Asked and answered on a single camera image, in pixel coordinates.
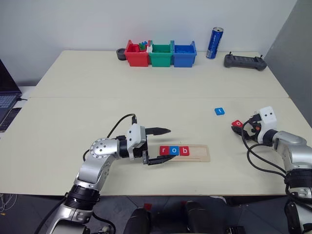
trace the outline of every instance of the blue bin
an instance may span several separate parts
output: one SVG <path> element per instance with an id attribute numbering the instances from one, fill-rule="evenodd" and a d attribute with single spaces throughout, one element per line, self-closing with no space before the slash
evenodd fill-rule
<path id="1" fill-rule="evenodd" d="M 175 67 L 192 67 L 196 53 L 195 42 L 190 45 L 175 45 L 173 44 L 173 64 Z"/>

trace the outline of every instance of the remote controller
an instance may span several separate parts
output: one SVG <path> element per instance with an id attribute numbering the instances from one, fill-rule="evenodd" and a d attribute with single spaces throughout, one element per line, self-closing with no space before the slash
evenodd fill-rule
<path id="1" fill-rule="evenodd" d="M 5 132 L 5 130 L 7 130 L 7 128 L 12 123 L 15 116 L 19 113 L 20 110 L 21 108 L 13 108 L 12 110 L 10 110 L 10 112 L 8 113 L 8 115 L 5 117 L 5 119 L 0 125 L 0 132 Z"/>
<path id="2" fill-rule="evenodd" d="M 224 57 L 224 66 L 225 67 L 251 67 L 255 68 L 258 71 L 262 71 L 267 67 L 266 62 L 260 57 L 243 57 L 243 56 L 234 56 L 230 52 Z"/>

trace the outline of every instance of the laptop keyboard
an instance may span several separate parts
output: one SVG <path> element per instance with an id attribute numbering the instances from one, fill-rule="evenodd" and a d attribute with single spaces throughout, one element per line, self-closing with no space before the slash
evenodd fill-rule
<path id="1" fill-rule="evenodd" d="M 15 99 L 16 95 L 0 96 L 0 108 L 8 108 Z"/>

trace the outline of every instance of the gray floor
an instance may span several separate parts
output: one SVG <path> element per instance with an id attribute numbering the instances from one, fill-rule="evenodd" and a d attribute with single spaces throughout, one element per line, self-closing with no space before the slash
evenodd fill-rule
<path id="1" fill-rule="evenodd" d="M 152 233 L 173 233 L 173 229 L 179 225 L 179 220 L 175 218 L 178 215 L 173 213 L 179 214 L 182 202 L 188 200 L 201 203 L 216 218 L 222 220 L 224 225 L 244 226 L 248 234 L 288 233 L 284 215 L 285 197 L 230 207 L 221 199 L 207 196 L 112 196 L 102 197 L 95 206 L 95 212 L 114 222 L 116 233 L 122 234 L 131 213 L 144 203 L 151 203 L 152 217 L 156 220 Z M 41 219 L 56 203 L 57 200 L 53 199 L 19 195 L 15 206 L 5 215 L 0 215 L 0 234 L 33 234 Z M 48 224 L 49 220 L 42 229 L 42 234 Z M 87 226 L 91 232 L 97 232 L 105 224 L 92 218 Z"/>

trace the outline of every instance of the green bin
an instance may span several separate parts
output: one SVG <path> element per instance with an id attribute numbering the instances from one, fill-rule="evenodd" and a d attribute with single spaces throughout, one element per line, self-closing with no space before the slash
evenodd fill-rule
<path id="1" fill-rule="evenodd" d="M 156 45 L 151 41 L 151 48 L 148 49 L 153 67 L 170 67 L 173 55 L 173 43 L 169 45 Z"/>

